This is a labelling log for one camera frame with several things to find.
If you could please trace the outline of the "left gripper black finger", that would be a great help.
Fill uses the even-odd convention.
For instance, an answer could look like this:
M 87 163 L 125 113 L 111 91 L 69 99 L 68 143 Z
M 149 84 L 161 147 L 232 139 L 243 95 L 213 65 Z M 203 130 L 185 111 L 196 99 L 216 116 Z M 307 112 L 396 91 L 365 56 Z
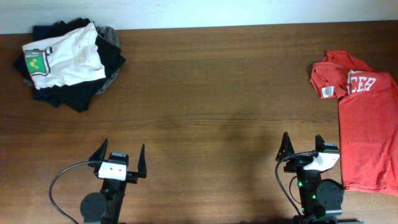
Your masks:
M 145 159 L 145 144 L 142 145 L 139 162 L 137 164 L 138 178 L 145 179 L 147 177 L 147 167 L 146 167 L 146 159 Z
M 106 138 L 100 147 L 90 156 L 89 161 L 103 161 L 108 147 L 108 139 Z

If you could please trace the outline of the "orange red t-shirt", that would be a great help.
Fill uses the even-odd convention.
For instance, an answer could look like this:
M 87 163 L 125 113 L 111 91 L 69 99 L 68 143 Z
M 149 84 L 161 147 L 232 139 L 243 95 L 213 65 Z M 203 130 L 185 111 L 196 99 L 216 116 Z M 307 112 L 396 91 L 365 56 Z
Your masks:
M 312 67 L 321 99 L 338 99 L 341 177 L 347 190 L 397 195 L 397 82 L 343 50 Z

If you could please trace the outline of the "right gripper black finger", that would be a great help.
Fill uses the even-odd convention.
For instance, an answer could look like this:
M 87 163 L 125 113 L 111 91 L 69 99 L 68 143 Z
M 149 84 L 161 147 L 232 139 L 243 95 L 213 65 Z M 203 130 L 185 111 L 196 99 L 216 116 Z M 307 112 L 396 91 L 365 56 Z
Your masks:
M 315 150 L 317 152 L 323 152 L 325 150 L 325 141 L 320 134 L 315 136 Z
M 286 157 L 293 156 L 295 154 L 292 142 L 290 140 L 288 132 L 284 132 L 282 136 L 282 142 L 279 148 L 279 151 L 276 155 L 275 160 L 281 161 Z

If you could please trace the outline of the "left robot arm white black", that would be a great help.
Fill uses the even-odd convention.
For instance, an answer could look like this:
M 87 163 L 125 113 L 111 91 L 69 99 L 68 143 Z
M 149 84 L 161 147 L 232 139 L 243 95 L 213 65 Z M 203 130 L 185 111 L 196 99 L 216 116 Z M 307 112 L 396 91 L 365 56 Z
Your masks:
M 90 156 L 94 175 L 103 181 L 99 192 L 88 194 L 80 204 L 84 224 L 118 223 L 127 184 L 147 177 L 145 146 L 141 147 L 137 171 L 129 171 L 129 156 L 112 152 L 106 159 L 108 140 Z

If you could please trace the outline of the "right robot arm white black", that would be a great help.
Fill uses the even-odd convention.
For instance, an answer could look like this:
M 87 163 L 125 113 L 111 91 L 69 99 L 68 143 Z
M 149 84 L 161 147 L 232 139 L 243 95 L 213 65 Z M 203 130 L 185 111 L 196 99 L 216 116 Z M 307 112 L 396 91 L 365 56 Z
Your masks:
M 345 193 L 342 184 L 333 179 L 322 179 L 322 173 L 330 170 L 340 158 L 340 150 L 333 143 L 315 136 L 315 149 L 296 153 L 288 132 L 284 132 L 276 155 L 275 177 L 277 183 L 293 205 L 297 215 L 292 223 L 337 223 L 342 214 L 341 204 Z M 300 195 L 299 204 L 283 186 L 279 177 L 279 166 L 285 164 L 285 173 L 294 173 Z

